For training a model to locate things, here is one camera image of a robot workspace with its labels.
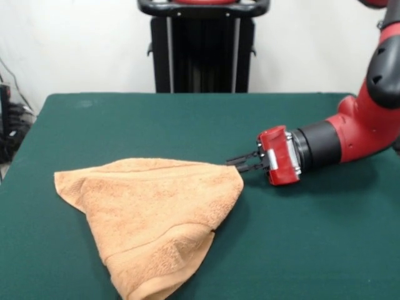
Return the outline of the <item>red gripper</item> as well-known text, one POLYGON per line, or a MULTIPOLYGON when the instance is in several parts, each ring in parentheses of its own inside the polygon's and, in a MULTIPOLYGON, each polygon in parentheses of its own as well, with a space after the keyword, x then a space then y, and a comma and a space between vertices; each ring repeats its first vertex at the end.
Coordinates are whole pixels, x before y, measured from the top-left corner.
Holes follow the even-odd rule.
MULTIPOLYGON (((300 180, 301 164, 294 147, 293 135, 286 131, 286 126, 280 125, 263 131, 257 139, 261 156, 268 161, 267 175, 273 186, 297 183, 300 180)), ((259 156, 258 151, 252 151, 226 161, 227 165, 237 166, 240 173, 265 169, 262 162, 246 163, 259 156)))

